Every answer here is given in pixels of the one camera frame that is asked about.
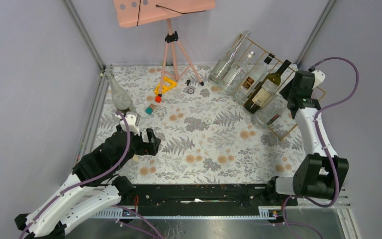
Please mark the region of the short clear glass bottle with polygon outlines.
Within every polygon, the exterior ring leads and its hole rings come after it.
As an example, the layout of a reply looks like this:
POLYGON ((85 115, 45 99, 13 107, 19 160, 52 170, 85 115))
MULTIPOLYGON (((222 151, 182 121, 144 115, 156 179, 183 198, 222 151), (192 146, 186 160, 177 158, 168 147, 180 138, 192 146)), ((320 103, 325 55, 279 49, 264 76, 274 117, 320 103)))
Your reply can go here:
POLYGON ((254 121, 259 126, 269 126, 277 120, 287 108, 287 100, 281 95, 272 98, 254 114, 254 121))

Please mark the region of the frosted champagne bottle dark label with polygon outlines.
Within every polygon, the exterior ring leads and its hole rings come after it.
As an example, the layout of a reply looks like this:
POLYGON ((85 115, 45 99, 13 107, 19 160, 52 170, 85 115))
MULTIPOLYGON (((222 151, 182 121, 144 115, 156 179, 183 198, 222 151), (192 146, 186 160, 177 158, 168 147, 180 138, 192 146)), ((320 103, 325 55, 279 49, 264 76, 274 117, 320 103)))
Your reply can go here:
POLYGON ((118 84, 113 73, 104 73, 104 76, 109 82, 112 102, 114 103, 116 109, 124 114, 127 112, 136 113, 137 110, 133 104, 132 98, 129 93, 118 84))

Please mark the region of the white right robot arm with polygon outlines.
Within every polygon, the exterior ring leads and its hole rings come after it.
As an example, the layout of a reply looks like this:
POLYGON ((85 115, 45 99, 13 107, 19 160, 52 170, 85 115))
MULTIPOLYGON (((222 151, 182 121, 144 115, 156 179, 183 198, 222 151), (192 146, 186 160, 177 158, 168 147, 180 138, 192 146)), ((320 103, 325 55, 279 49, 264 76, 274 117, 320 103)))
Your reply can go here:
POLYGON ((271 205, 305 198, 320 207, 337 201, 349 169, 331 146, 316 100, 301 98, 298 84, 308 75, 298 71, 287 85, 300 134, 279 140, 267 124, 256 125, 257 115, 235 110, 224 97, 178 108, 184 94, 171 106, 156 110, 150 123, 162 144, 156 159, 141 167, 141 175, 164 183, 266 182, 249 192, 271 205))

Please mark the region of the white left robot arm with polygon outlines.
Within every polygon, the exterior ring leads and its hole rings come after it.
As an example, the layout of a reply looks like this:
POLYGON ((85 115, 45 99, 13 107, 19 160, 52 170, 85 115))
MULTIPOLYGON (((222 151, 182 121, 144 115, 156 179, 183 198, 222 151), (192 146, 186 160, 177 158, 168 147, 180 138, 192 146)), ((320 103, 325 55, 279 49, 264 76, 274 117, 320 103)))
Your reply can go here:
POLYGON ((14 221, 25 239, 63 239, 73 228, 100 210, 134 200, 134 186, 114 174, 135 155, 158 153, 161 139, 151 128, 142 134, 117 130, 75 165, 63 185, 39 209, 14 221))

